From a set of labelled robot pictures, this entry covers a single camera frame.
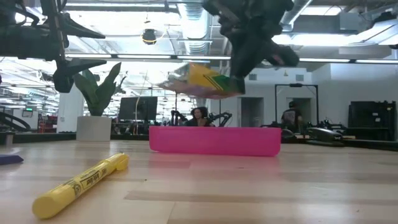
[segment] woman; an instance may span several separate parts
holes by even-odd
[[[189,121],[187,121],[186,126],[191,126],[191,127],[214,127],[214,124],[208,123],[207,122],[207,108],[204,106],[195,108],[191,110],[191,115],[193,118]]]

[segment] white planter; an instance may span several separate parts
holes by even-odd
[[[77,117],[77,141],[105,142],[111,140],[111,118],[99,116]]]

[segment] hanging camera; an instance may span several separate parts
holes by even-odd
[[[145,29],[144,33],[142,34],[142,41],[144,41],[147,45],[154,45],[156,44],[156,35],[154,29]]]

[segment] door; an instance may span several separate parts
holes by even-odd
[[[240,111],[240,127],[259,127],[264,120],[264,99],[242,97]]]

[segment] purple object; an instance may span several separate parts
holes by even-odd
[[[280,138],[280,128],[149,128],[149,146],[157,152],[273,157]]]
[[[0,155],[0,166],[22,162],[24,159],[18,155]]]

